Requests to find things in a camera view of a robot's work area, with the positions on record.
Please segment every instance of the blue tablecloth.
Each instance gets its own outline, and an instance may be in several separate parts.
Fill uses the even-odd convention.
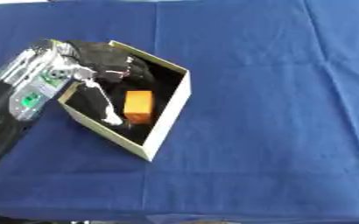
[[[39,38],[119,40],[194,93],[152,164],[53,101],[0,163],[1,215],[359,221],[359,0],[0,5],[0,66]]]

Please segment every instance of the cardboard box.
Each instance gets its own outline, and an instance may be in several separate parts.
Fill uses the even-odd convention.
[[[156,122],[153,124],[151,131],[149,132],[144,142],[136,143],[131,141],[129,138],[116,133],[112,129],[101,125],[86,115],[83,115],[77,109],[69,106],[67,102],[75,93],[78,85],[77,82],[73,83],[70,88],[59,98],[59,102],[76,122],[90,128],[97,134],[106,137],[110,141],[123,146],[125,149],[133,152],[141,158],[152,161],[191,94],[190,73],[187,69],[181,66],[174,65],[173,63],[157,58],[147,52],[142,52],[131,46],[116,41],[111,41],[110,44],[115,47],[122,48],[125,51],[143,60],[149,61],[154,65],[164,67],[165,69],[170,69],[170,71],[173,71],[175,75],[179,76],[179,85],[173,90],[171,98],[163,108],[160,116],[157,117]]]

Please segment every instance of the table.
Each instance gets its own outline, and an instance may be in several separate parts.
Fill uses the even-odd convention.
[[[0,66],[39,38],[115,39],[192,72],[152,164],[58,103],[0,163],[0,214],[359,221],[359,0],[0,5]]]

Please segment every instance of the wooden block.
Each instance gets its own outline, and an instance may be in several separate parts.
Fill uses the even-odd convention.
[[[130,123],[149,123],[152,118],[152,91],[128,91],[123,113]]]

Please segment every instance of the open box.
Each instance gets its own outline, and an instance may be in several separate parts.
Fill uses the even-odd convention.
[[[145,135],[137,139],[132,136],[124,136],[84,115],[72,103],[73,98],[77,95],[76,89],[79,84],[77,81],[59,98],[59,102],[76,122],[123,146],[141,158],[152,161],[191,94],[190,73],[181,66],[131,46],[116,41],[111,41],[110,44],[145,60],[159,85],[158,89],[160,90],[157,90],[156,93],[156,97],[160,101],[159,108],[154,111],[156,118],[150,128],[146,130]]]

